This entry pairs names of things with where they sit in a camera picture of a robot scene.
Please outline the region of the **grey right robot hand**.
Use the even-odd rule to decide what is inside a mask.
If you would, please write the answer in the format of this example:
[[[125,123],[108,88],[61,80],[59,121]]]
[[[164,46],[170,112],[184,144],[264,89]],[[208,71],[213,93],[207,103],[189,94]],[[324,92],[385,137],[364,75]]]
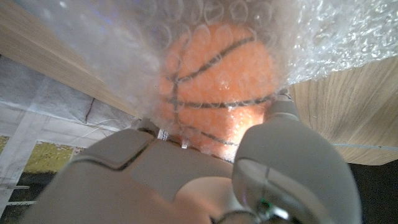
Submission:
[[[351,169],[287,90],[233,163],[126,129],[74,157],[22,223],[361,223]]]

